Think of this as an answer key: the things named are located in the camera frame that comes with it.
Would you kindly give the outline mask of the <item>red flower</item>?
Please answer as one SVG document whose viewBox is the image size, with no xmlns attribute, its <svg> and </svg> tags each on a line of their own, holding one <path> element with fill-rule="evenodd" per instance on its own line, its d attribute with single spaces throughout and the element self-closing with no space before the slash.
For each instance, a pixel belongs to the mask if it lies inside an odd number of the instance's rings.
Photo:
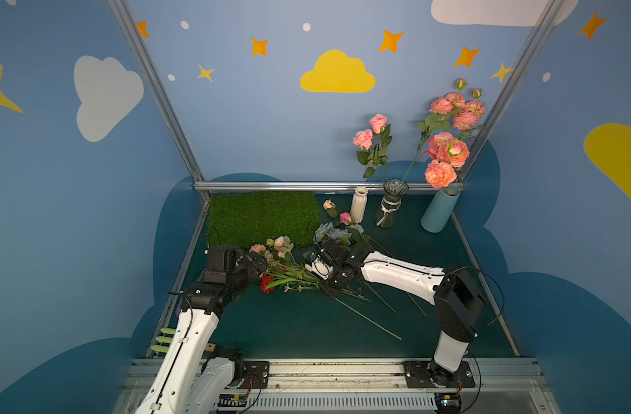
<svg viewBox="0 0 631 414">
<path fill-rule="evenodd" d="M 273 275 L 265 274 L 262 276 L 260 288 L 264 293 L 268 294 L 273 290 L 273 287 L 270 287 L 270 284 L 272 284 L 273 280 L 274 280 Z"/>
</svg>

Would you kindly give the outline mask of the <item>blue grey fabric flowers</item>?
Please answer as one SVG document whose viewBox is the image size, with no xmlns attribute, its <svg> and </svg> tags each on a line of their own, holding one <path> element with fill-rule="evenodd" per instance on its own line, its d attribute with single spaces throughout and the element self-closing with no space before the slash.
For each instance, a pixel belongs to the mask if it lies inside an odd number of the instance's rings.
<svg viewBox="0 0 631 414">
<path fill-rule="evenodd" d="M 325 223 L 315 230 L 313 245 L 303 253 L 303 267 L 315 287 L 337 302 L 344 297 L 364 300 L 364 293 L 372 293 L 396 313 L 361 272 L 363 261 L 373 252 L 372 238 L 360 225 Z"/>
</svg>

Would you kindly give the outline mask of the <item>magenta rosebud stem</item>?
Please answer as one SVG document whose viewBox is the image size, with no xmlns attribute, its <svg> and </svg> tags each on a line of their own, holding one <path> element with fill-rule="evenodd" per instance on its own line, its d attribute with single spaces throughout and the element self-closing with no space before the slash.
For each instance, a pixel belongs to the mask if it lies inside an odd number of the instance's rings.
<svg viewBox="0 0 631 414">
<path fill-rule="evenodd" d="M 341 213 L 341 215 L 339 215 L 339 221 L 346 229 L 352 229 L 353 226 L 356 226 L 356 223 L 353 221 L 352 216 L 347 212 Z M 407 295 L 417 307 L 417 309 L 422 312 L 423 315 L 426 315 L 425 311 L 422 309 L 422 307 L 420 307 L 415 298 L 410 293 L 407 293 Z"/>
</svg>

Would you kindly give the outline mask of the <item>pink flower bouquet pile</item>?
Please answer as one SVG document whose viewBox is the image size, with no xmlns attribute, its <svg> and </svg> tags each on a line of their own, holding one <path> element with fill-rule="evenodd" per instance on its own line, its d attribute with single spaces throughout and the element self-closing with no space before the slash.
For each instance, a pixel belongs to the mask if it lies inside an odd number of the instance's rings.
<svg viewBox="0 0 631 414">
<path fill-rule="evenodd" d="M 323 291 L 319 286 L 320 278 L 309 272 L 305 264 L 312 256 L 316 256 L 321 244 L 308 248 L 303 252 L 303 260 L 300 262 L 292 255 L 294 245 L 287 236 L 281 236 L 275 240 L 269 239 L 264 245 L 254 245 L 251 250 L 262 254 L 268 260 L 267 271 L 263 274 L 273 275 L 274 280 L 270 287 L 281 286 L 286 292 L 302 292 L 310 290 Z"/>
</svg>

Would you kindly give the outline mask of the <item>peach rosebud stem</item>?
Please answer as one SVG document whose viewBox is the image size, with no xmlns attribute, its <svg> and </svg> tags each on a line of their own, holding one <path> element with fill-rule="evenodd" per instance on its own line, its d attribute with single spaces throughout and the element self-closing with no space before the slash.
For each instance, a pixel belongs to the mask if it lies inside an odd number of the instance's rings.
<svg viewBox="0 0 631 414">
<path fill-rule="evenodd" d="M 339 246 L 345 248 L 353 248 L 353 246 L 356 245 L 363 245 L 379 250 L 385 255 L 390 255 L 390 252 L 387 249 L 382 247 L 376 240 L 365 232 L 361 224 L 356 224 L 356 226 L 353 226 L 352 229 L 346 229 L 339 221 L 339 215 L 344 213 L 344 211 L 339 210 L 331 199 L 327 199 L 322 206 L 331 220 L 320 224 L 315 231 L 314 241 L 317 244 L 333 241 Z"/>
</svg>

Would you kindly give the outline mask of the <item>single pink rose stem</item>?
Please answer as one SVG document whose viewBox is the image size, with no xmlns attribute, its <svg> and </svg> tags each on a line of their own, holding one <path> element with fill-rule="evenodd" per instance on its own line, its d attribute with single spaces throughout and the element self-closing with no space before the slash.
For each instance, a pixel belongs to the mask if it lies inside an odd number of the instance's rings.
<svg viewBox="0 0 631 414">
<path fill-rule="evenodd" d="M 356 152 L 357 160 L 365 167 L 365 179 L 375 174 L 383 183 L 389 179 L 387 163 L 391 141 L 391 126 L 382 127 L 377 134 L 371 129 L 359 131 L 353 138 L 353 145 L 359 149 Z"/>
</svg>

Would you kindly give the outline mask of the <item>two-bloom coral rose stem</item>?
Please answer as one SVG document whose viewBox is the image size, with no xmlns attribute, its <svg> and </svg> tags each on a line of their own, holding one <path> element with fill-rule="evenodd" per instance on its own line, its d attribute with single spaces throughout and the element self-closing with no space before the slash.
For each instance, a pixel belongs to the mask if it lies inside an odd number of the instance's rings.
<svg viewBox="0 0 631 414">
<path fill-rule="evenodd" d="M 451 186 L 456 181 L 458 170 L 464 167 L 470 151 L 465 142 L 456 138 L 448 144 L 444 155 L 443 160 L 431 159 L 424 174 L 426 181 L 436 190 Z"/>
</svg>

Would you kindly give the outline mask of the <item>tall pink spray stem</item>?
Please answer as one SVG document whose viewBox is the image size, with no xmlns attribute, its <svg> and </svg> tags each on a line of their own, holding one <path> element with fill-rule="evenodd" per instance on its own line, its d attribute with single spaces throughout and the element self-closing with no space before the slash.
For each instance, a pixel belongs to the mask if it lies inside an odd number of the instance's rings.
<svg viewBox="0 0 631 414">
<path fill-rule="evenodd" d="M 448 93 L 442 98 L 437 98 L 430 105 L 429 115 L 424 121 L 417 124 L 418 129 L 421 131 L 421 138 L 417 146 L 417 153 L 413 158 L 410 166 L 408 167 L 405 175 L 403 176 L 403 182 L 406 181 L 410 170 L 417 161 L 418 157 L 422 153 L 423 148 L 431 138 L 432 134 L 439 130 L 449 132 L 452 124 L 450 120 L 455 116 L 460 115 L 465 106 L 465 98 L 462 95 L 462 91 L 467 87 L 467 81 L 463 78 L 459 78 L 455 81 L 455 92 Z"/>
</svg>

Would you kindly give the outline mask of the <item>pink rose spray stem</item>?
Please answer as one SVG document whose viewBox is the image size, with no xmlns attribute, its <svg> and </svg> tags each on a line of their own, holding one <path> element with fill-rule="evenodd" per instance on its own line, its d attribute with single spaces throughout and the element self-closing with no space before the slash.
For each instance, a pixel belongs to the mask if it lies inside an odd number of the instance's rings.
<svg viewBox="0 0 631 414">
<path fill-rule="evenodd" d="M 485 114 L 485 105 L 480 101 L 484 94 L 484 91 L 480 88 L 474 88 L 471 94 L 471 100 L 465 100 L 460 94 L 456 93 L 451 98 L 452 104 L 460 109 L 460 112 L 453 117 L 453 127 L 460 131 L 458 139 L 460 141 L 466 141 L 472 136 L 474 131 L 478 128 L 480 119 Z"/>
</svg>

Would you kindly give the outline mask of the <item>coral pink rose stem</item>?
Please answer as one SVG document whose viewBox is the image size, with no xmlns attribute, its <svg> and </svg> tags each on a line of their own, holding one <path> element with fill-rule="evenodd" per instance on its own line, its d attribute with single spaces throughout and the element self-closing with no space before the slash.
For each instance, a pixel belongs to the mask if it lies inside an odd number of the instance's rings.
<svg viewBox="0 0 631 414">
<path fill-rule="evenodd" d="M 429 155 L 432 160 L 443 160 L 448 144 L 455 140 L 456 138 L 448 132 L 432 136 L 428 140 L 429 149 L 426 154 Z"/>
</svg>

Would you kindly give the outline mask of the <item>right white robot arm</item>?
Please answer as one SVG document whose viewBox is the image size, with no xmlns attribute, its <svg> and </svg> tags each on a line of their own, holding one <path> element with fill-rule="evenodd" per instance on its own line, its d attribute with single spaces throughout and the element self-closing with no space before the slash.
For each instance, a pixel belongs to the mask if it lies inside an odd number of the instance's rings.
<svg viewBox="0 0 631 414">
<path fill-rule="evenodd" d="M 319 278 L 320 288 L 331 298 L 343 293 L 352 280 L 361 279 L 431 304 L 441 326 L 429 363 L 432 374 L 449 378 L 456 373 L 481 329 L 486 301 L 466 267 L 425 267 L 391 258 L 365 245 L 343 248 L 335 241 L 326 241 L 307 259 L 306 269 Z"/>
</svg>

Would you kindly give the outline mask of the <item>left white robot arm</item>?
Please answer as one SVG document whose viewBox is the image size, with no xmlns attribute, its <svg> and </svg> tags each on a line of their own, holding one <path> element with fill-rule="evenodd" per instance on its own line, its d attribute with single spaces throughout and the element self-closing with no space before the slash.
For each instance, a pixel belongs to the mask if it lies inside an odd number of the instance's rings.
<svg viewBox="0 0 631 414">
<path fill-rule="evenodd" d="M 242 381 L 243 359 L 217 357 L 199 364 L 223 311 L 267 270 L 267 258 L 239 248 L 215 246 L 201 275 L 179 293 L 176 333 L 137 413 L 210 413 L 227 386 Z"/>
</svg>

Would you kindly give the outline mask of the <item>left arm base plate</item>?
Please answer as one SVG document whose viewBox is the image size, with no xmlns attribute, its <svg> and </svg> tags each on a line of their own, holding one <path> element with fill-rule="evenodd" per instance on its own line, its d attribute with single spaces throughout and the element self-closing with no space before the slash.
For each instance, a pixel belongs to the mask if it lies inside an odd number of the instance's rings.
<svg viewBox="0 0 631 414">
<path fill-rule="evenodd" d="M 236 362 L 230 386 L 234 389 L 267 389 L 269 374 L 269 361 Z"/>
</svg>

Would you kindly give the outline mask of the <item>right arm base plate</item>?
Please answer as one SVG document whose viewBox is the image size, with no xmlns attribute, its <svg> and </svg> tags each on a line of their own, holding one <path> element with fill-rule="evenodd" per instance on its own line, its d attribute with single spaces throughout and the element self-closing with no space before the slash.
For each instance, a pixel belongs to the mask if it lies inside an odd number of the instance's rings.
<svg viewBox="0 0 631 414">
<path fill-rule="evenodd" d="M 477 386 L 472 369 L 465 361 L 460 362 L 454 372 L 431 360 L 408 360 L 402 365 L 408 388 L 472 389 Z"/>
</svg>

